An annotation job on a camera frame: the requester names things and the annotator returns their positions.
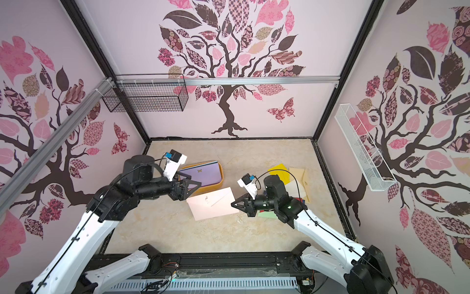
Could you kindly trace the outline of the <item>purple envelope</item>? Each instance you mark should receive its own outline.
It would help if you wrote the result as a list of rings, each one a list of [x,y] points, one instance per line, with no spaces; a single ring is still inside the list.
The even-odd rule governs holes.
[[[194,181],[201,182],[202,187],[218,185],[223,180],[222,171],[217,161],[186,167],[180,172],[190,175]]]

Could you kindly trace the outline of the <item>light green envelope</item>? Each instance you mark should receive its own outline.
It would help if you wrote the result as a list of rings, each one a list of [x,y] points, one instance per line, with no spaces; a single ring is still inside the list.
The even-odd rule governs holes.
[[[263,215],[258,213],[258,217],[260,218],[268,218],[268,219],[278,219],[277,215],[274,213],[273,215]]]

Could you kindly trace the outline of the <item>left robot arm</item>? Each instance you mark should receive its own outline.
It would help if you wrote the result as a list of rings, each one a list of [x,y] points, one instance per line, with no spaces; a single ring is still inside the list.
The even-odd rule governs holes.
[[[100,188],[86,206],[78,227],[48,267],[33,281],[21,283],[17,294],[103,294],[114,285],[140,273],[162,269],[161,252],[146,244],[124,258],[95,270],[86,267],[107,236],[142,200],[169,196],[188,199],[201,184],[179,172],[187,156],[171,150],[158,159],[134,156],[122,174]]]

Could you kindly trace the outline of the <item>pink envelope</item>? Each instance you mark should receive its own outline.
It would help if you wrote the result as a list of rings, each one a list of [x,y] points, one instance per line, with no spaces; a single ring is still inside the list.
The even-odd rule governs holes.
[[[230,187],[191,196],[187,199],[196,221],[239,213],[238,209],[231,206],[234,201],[235,197]]]

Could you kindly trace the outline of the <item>yellow plastic storage box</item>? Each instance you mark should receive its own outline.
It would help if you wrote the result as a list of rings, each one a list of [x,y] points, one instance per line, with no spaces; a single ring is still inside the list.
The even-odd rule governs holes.
[[[220,189],[224,180],[222,166],[217,161],[189,165],[180,172],[190,175],[192,181],[201,183],[201,187],[193,193],[194,196]]]

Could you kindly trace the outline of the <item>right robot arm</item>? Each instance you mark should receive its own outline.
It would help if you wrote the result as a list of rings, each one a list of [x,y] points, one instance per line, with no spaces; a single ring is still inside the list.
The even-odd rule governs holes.
[[[386,258],[377,247],[365,247],[327,225],[300,199],[289,195],[278,175],[265,177],[263,193],[258,192],[257,182],[249,174],[238,180],[246,193],[231,206],[251,218],[259,211],[272,211],[282,223],[320,245],[321,250],[306,247],[301,251],[306,268],[341,284],[349,294],[387,294],[395,288]]]

